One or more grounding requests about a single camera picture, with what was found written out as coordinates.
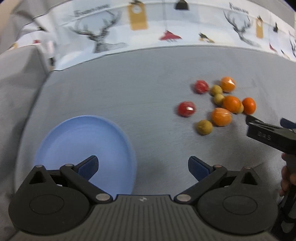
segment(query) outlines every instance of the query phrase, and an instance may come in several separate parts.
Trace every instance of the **screw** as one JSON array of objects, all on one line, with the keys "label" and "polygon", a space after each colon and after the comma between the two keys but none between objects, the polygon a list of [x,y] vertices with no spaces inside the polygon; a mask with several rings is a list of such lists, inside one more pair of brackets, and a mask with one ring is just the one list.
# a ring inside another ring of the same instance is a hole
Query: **screw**
[{"label": "screw", "polygon": [[191,197],[187,194],[179,194],[177,196],[177,200],[179,200],[180,202],[188,202],[191,200]]},{"label": "screw", "polygon": [[96,195],[96,200],[102,201],[102,202],[108,201],[110,198],[111,198],[110,195],[107,193],[100,193]]}]

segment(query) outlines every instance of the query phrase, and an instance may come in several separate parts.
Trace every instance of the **red fruit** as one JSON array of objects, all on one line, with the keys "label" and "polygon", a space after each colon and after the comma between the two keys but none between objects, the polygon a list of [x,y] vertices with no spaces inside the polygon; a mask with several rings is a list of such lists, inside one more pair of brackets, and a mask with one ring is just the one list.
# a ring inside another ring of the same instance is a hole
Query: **red fruit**
[{"label": "red fruit", "polygon": [[184,101],[178,106],[178,114],[184,117],[191,116],[195,113],[195,104],[191,101]]},{"label": "red fruit", "polygon": [[209,85],[204,80],[196,81],[194,88],[198,94],[204,94],[209,91]]}]

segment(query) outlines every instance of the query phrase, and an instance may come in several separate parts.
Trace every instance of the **white circle on yellow tag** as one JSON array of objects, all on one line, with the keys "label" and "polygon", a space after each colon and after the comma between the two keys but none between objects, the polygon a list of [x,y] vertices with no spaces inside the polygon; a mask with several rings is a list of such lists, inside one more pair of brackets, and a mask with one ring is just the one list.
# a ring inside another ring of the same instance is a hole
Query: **white circle on yellow tag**
[{"label": "white circle on yellow tag", "polygon": [[138,5],[134,5],[133,8],[132,8],[132,10],[133,10],[133,13],[135,13],[135,14],[139,14],[139,13],[142,12],[141,7],[138,6]]}]

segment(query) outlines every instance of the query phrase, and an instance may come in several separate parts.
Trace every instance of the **gray fabric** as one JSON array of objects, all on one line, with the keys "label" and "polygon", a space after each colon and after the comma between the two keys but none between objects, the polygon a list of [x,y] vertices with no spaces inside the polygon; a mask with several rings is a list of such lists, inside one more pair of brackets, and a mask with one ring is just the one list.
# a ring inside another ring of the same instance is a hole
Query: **gray fabric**
[{"label": "gray fabric", "polygon": [[[255,117],[276,125],[281,117],[296,121],[295,63],[278,56],[226,47],[172,47],[105,56],[53,72],[47,80],[23,133],[16,188],[52,128],[74,116],[99,115],[117,123],[136,151],[134,194],[176,195],[196,183],[187,168],[191,155],[229,170],[259,165],[274,191],[284,162],[279,151],[246,137],[244,115],[233,115],[231,125],[215,127],[208,136],[193,129],[195,122],[209,117],[214,105],[209,94],[193,93],[192,83],[204,79],[214,84],[225,75],[237,81],[236,96],[256,100]],[[197,113],[177,116],[175,108],[182,101],[193,101]],[[269,163],[279,164],[273,169]]]},{"label": "gray fabric", "polygon": [[0,55],[0,240],[14,232],[8,205],[22,131],[48,72],[34,46]]},{"label": "gray fabric", "polygon": [[[12,11],[8,24],[0,37],[0,54],[9,49],[17,40],[24,25],[34,22],[34,18],[44,15],[59,4],[70,0],[22,0]],[[249,0],[269,11],[291,26],[294,26],[295,12],[284,0]]]}]

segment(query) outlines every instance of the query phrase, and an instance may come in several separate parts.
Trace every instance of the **human hand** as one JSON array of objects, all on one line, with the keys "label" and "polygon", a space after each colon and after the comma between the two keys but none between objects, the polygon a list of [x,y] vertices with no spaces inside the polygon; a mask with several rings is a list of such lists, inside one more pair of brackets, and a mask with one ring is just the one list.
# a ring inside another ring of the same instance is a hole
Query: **human hand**
[{"label": "human hand", "polygon": [[[296,162],[296,156],[295,155],[289,155],[283,153],[281,155],[282,159],[284,161],[295,161]],[[284,196],[287,191],[289,191],[291,185],[296,185],[296,174],[291,174],[287,168],[287,166],[284,166],[281,170],[281,190],[279,191],[280,196]]]}]

